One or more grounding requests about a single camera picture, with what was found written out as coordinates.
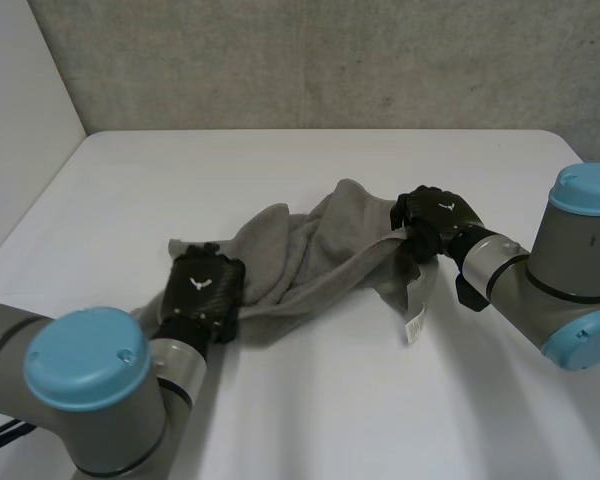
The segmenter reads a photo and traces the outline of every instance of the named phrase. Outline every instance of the cloth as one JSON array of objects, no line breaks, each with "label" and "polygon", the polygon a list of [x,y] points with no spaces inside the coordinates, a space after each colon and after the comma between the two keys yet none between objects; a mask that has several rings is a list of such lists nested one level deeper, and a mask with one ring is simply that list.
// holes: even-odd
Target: cloth
[{"label": "cloth", "polygon": [[[391,230],[393,204],[353,180],[341,180],[308,214],[272,205],[232,240],[214,241],[221,253],[246,266],[240,338],[269,344],[356,287],[376,288],[388,304],[407,314],[407,284],[419,277],[419,270],[408,254],[400,254],[407,234]],[[176,258],[190,244],[171,240],[169,253]],[[160,296],[141,312],[145,323],[159,301]]]}]

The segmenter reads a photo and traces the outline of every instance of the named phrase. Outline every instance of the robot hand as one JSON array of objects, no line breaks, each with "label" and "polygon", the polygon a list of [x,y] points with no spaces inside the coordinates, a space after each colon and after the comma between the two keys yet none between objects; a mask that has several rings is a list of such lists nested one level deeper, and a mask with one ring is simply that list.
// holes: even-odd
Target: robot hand
[{"label": "robot hand", "polygon": [[482,222],[469,204],[460,195],[436,187],[421,186],[404,193],[391,209],[391,228],[409,229],[418,263],[438,254],[450,256],[451,241],[471,225],[482,226]]}]

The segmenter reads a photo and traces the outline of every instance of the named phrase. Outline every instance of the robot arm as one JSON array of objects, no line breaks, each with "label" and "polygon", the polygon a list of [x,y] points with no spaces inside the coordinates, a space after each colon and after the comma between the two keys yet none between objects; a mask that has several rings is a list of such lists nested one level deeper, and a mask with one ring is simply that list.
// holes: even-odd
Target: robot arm
[{"label": "robot arm", "polygon": [[151,338],[116,309],[51,321],[0,305],[0,413],[56,433],[75,480],[167,478],[207,347],[235,336],[244,273],[211,246],[190,247]]},{"label": "robot arm", "polygon": [[401,195],[392,224],[411,230],[418,261],[455,260],[463,305],[480,311],[491,303],[561,368],[600,362],[600,164],[560,172],[531,253],[439,189]]}]

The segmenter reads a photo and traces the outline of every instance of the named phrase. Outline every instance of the white table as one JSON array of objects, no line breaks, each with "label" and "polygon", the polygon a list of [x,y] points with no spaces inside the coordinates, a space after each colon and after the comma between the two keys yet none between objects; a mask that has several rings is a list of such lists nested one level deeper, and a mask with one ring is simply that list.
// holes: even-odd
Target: white table
[{"label": "white table", "polygon": [[[231,237],[275,202],[307,211],[344,177],[387,199],[456,191],[530,248],[578,161],[541,131],[101,133],[0,248],[0,302],[131,309],[163,286],[169,238]],[[214,350],[171,478],[600,480],[600,367],[559,371],[492,308],[461,307],[441,265],[411,347],[367,291],[267,349]],[[72,471],[47,432],[0,451],[0,479]]]}]

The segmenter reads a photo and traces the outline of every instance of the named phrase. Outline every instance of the towel tag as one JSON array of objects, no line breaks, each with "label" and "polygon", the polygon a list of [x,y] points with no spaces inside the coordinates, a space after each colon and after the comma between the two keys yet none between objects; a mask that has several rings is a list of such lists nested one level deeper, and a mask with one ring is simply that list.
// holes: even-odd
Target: towel tag
[{"label": "towel tag", "polygon": [[424,317],[426,312],[426,305],[422,306],[422,310],[415,317],[409,320],[405,325],[404,329],[407,333],[407,343],[415,342],[420,333],[422,332],[422,327],[424,326]]}]

